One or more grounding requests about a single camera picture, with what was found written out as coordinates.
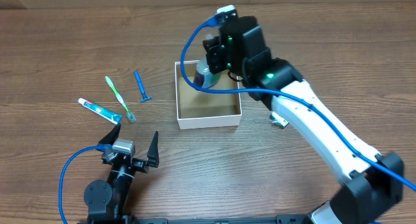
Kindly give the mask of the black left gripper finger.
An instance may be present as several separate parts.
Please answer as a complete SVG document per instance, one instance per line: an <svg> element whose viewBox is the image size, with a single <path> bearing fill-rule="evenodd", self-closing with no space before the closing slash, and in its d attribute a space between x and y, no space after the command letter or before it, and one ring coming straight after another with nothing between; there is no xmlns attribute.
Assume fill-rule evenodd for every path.
<svg viewBox="0 0 416 224"><path fill-rule="evenodd" d="M159 167L159 132L156 131L153 135L153 139L151 141L150 147L148 149L147 157L148 157L148 166L157 168Z"/></svg>
<svg viewBox="0 0 416 224"><path fill-rule="evenodd" d="M104 136L98 142L98 144L113 145L114 142L118 139L120 129L121 129L121 124L118 123L117 125L114 126L114 128L106 136Z"/></svg>

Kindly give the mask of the clear pump soap bottle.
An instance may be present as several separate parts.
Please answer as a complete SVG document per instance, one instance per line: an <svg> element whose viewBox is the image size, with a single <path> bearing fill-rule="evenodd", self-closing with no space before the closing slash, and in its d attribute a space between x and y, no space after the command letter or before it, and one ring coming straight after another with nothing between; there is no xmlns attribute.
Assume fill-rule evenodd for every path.
<svg viewBox="0 0 416 224"><path fill-rule="evenodd" d="M212 88L220 80L221 73L213 74L209 70L207 57L201 58L196 65L193 84L201 88Z"/></svg>

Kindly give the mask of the green soap bar pack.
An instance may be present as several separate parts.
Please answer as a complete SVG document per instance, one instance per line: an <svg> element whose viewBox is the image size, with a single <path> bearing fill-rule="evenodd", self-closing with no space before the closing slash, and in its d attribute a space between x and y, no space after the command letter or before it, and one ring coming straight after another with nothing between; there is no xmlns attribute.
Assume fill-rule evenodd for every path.
<svg viewBox="0 0 416 224"><path fill-rule="evenodd" d="M281 129L284 129L289 124L286 119L279 116L276 112L271 112L270 119L273 125L277 125Z"/></svg>

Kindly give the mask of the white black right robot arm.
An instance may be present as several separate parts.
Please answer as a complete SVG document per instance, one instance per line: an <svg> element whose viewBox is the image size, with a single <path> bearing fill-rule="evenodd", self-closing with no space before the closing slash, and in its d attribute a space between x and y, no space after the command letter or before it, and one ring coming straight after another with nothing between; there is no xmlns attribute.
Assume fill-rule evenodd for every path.
<svg viewBox="0 0 416 224"><path fill-rule="evenodd" d="M360 140L317 97L288 61L274 58L253 16L218 14L203 23L218 36L204 41L212 73L229 71L242 91L287 120L322 157L340 190L308 213L306 223L372 223L402 200L404 162Z"/></svg>

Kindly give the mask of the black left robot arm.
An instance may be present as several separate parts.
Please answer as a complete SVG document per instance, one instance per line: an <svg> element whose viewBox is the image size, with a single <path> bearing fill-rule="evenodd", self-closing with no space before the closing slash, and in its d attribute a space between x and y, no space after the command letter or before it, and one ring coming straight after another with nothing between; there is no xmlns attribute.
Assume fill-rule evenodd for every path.
<svg viewBox="0 0 416 224"><path fill-rule="evenodd" d="M158 132L153 135L144 160L135 157L133 141L119 137L120 129L121 125L117 124L97 144L103 152L103 163L111 169L106 180L95 180L85 188L87 223L139 223L138 218L125 211L130 187L135 173L147 173L149 168L159 167Z"/></svg>

